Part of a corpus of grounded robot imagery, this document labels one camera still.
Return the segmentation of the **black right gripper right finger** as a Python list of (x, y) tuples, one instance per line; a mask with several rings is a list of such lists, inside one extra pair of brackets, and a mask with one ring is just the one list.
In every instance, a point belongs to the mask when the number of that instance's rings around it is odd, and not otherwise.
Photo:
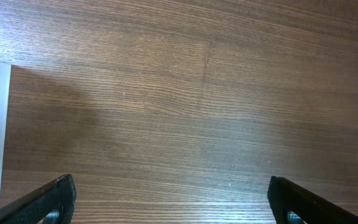
[(280, 224), (353, 224), (358, 216), (284, 177), (270, 179), (267, 198)]

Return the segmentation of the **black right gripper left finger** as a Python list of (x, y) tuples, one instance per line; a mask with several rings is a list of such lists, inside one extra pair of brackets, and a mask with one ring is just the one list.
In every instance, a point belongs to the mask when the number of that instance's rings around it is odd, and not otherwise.
[(75, 200), (73, 177), (65, 174), (0, 208), (0, 223), (70, 224)]

